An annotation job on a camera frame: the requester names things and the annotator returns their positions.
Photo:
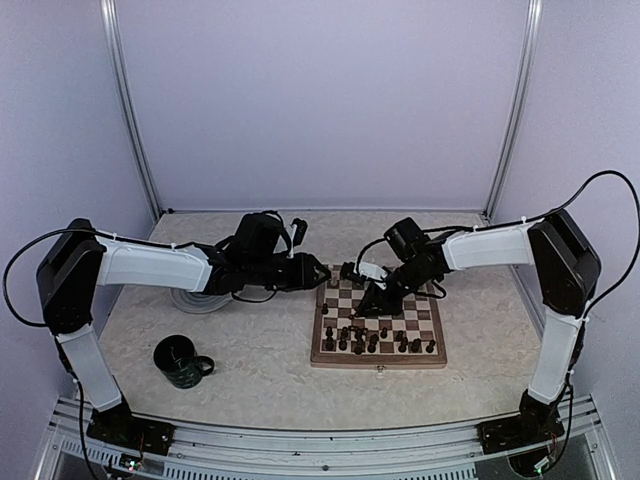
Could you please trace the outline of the dark rook piece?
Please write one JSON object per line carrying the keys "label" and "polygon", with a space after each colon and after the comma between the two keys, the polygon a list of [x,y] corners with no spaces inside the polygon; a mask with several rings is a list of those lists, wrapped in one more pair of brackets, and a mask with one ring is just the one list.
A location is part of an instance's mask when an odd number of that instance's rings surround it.
{"label": "dark rook piece", "polygon": [[422,350],[421,344],[422,344],[422,340],[420,338],[414,339],[411,343],[411,352],[419,353]]}
{"label": "dark rook piece", "polygon": [[327,337],[325,339],[324,345],[325,345],[325,349],[327,351],[334,351],[335,350],[335,340],[332,337]]}

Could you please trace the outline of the dark queen piece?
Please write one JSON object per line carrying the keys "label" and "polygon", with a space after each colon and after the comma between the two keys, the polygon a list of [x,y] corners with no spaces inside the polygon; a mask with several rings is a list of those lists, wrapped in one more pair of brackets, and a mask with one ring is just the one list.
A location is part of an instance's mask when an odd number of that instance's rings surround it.
{"label": "dark queen piece", "polygon": [[354,354],[361,355],[364,351],[365,340],[362,336],[357,336],[354,346]]}

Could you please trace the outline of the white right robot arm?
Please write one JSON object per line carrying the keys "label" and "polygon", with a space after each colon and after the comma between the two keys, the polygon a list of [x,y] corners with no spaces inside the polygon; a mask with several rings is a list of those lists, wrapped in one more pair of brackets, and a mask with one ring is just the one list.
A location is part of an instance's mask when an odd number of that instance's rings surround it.
{"label": "white right robot arm", "polygon": [[405,297],[455,271],[504,266],[511,272],[541,347],[511,433],[523,444],[546,432],[583,345],[588,309],[601,274],[601,260],[564,208],[539,217],[490,226],[424,229],[407,217],[381,237],[400,266],[390,270],[361,258],[343,264],[340,275],[367,286],[357,316],[395,315]]}

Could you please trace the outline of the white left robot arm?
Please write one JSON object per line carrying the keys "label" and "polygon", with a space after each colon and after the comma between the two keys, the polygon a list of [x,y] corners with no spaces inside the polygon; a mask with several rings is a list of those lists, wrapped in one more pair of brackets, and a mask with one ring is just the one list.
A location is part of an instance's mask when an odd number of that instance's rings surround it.
{"label": "white left robot arm", "polygon": [[144,420],[117,383],[94,328],[100,290],[161,289],[177,307],[209,313],[241,300],[247,287],[273,295],[314,290],[330,277],[313,254],[300,250],[307,224],[275,211],[242,216],[234,233],[215,244],[161,243],[127,238],[75,218],[51,232],[55,242],[36,269],[44,326],[66,370],[91,405],[91,426],[121,445],[133,443]]}

